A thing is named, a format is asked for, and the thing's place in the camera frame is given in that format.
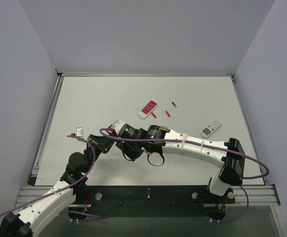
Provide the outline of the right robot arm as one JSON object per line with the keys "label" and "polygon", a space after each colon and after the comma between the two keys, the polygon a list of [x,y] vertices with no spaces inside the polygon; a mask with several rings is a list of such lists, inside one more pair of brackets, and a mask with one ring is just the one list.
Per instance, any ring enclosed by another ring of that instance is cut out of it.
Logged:
{"label": "right robot arm", "polygon": [[208,190],[213,195],[222,197],[231,186],[243,183],[245,161],[239,154],[242,147],[237,139],[212,142],[158,125],[151,125],[147,130],[136,129],[121,120],[114,122],[111,128],[120,138],[116,145],[131,160],[143,153],[148,156],[157,153],[161,157],[174,154],[215,166],[219,170],[208,184]]}

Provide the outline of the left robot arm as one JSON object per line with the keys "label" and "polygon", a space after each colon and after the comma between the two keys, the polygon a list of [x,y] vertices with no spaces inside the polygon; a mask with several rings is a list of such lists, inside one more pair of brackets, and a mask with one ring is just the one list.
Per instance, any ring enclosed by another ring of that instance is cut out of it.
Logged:
{"label": "left robot arm", "polygon": [[42,230],[72,203],[86,199],[87,174],[101,154],[106,154],[114,140],[105,136],[76,137],[87,144],[86,149],[69,156],[64,174],[43,196],[30,201],[27,208],[9,212],[0,225],[0,237],[37,237]]}

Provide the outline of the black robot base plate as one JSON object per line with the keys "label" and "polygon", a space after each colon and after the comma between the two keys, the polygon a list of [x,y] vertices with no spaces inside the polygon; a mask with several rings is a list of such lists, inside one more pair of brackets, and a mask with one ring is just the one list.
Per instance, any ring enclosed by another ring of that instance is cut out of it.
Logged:
{"label": "black robot base plate", "polygon": [[69,206],[69,217],[80,221],[109,217],[224,217],[234,204],[234,192],[209,192],[206,185],[192,186],[87,186]]}

